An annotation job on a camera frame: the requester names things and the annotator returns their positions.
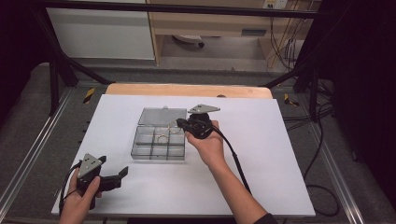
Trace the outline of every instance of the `white tabletop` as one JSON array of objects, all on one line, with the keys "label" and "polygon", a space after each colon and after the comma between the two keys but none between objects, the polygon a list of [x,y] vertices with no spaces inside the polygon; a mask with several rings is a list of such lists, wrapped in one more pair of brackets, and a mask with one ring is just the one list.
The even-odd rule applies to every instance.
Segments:
[{"label": "white tabletop", "polygon": [[[107,156],[101,176],[129,166],[119,189],[103,193],[90,211],[107,217],[211,217],[231,211],[196,149],[185,160],[135,161],[134,134],[144,107],[220,107],[210,113],[235,150],[253,196],[275,216],[312,217],[313,205],[291,148],[276,100],[247,98],[102,95],[73,164],[85,153]],[[239,176],[225,145],[226,161]],[[52,208],[57,214],[58,202]]]}]

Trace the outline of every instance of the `sleeve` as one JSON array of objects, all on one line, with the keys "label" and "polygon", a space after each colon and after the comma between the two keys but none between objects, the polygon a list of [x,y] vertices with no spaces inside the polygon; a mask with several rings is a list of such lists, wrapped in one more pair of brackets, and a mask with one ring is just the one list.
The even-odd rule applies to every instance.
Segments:
[{"label": "sleeve", "polygon": [[254,222],[254,224],[277,224],[277,222],[271,213],[267,213],[265,216]]}]

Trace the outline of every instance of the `wooden edge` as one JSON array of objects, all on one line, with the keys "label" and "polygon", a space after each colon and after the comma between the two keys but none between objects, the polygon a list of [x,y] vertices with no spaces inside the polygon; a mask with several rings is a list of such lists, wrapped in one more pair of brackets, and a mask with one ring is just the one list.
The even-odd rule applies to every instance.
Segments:
[{"label": "wooden edge", "polygon": [[108,86],[106,94],[273,98],[270,90],[262,87],[180,84],[114,83]]}]

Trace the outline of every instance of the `human hand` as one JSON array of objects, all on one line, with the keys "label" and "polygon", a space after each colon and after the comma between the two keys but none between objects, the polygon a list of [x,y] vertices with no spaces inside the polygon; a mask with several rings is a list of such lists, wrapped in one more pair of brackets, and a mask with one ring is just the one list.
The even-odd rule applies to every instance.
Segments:
[{"label": "human hand", "polygon": [[69,190],[67,194],[66,201],[64,203],[64,210],[61,214],[61,219],[59,221],[60,224],[79,224],[84,221],[85,216],[87,216],[88,211],[90,210],[90,204],[92,198],[96,195],[97,198],[102,197],[102,193],[96,191],[99,189],[100,185],[100,177],[96,176],[91,184],[88,186],[84,195],[78,193],[77,189],[77,175],[79,169],[73,173],[72,178],[70,179]]},{"label": "human hand", "polygon": [[[212,120],[212,124],[219,127],[217,120]],[[197,148],[202,161],[212,168],[215,165],[226,164],[224,159],[223,139],[216,133],[212,132],[206,139],[197,139],[191,133],[185,132],[187,140]]]}]

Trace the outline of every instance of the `gray floor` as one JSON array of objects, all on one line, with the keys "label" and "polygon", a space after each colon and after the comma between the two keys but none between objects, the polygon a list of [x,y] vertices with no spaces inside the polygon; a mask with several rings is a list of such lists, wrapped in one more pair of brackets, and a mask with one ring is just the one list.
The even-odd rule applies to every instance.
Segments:
[{"label": "gray floor", "polygon": [[[267,73],[265,60],[257,51],[257,46],[258,43],[254,39],[208,37],[205,39],[205,47],[198,49],[194,45],[178,43],[173,38],[167,37],[163,48],[163,63],[159,66],[140,66],[134,70],[128,68],[93,68],[93,70],[103,77],[112,78],[118,82],[256,86],[266,83],[278,76],[278,73],[283,72],[283,69],[279,68],[278,73]],[[83,139],[83,130],[89,127],[87,121],[92,117],[100,94],[106,90],[106,86],[96,86],[91,101],[85,105],[82,101],[89,89],[87,85],[92,83],[83,75],[79,77],[83,80],[81,82],[83,86],[73,89],[64,113],[7,213],[8,220],[26,217],[39,219],[38,223],[44,223],[43,219],[54,221],[57,219],[56,216],[50,214],[55,201],[53,195],[62,185],[64,175],[76,155],[79,147],[78,141]],[[278,88],[273,91],[283,116],[304,115],[300,106],[284,104],[282,91],[289,90],[292,82],[289,80],[281,86],[284,89]],[[297,100],[292,93],[290,99]],[[50,111],[49,102],[48,67],[39,66],[32,73],[32,78],[20,101],[12,108],[0,130],[0,154],[3,158],[0,165],[0,193],[3,194],[6,190],[19,164],[44,126]],[[389,205],[366,165],[351,159],[350,149],[339,129],[337,119],[327,117],[323,120],[323,126],[326,142],[332,150],[366,223],[396,223],[395,211]],[[317,143],[307,125],[290,131],[289,135],[296,159],[303,172],[315,153]],[[321,157],[318,157],[315,162],[306,183],[319,184],[335,193]],[[321,211],[331,212],[334,209],[332,198],[322,191],[312,190],[311,200]],[[20,223],[29,223],[32,219],[24,221]],[[302,220],[289,220],[288,223],[348,223],[348,218],[341,210],[335,217],[317,215]]]}]

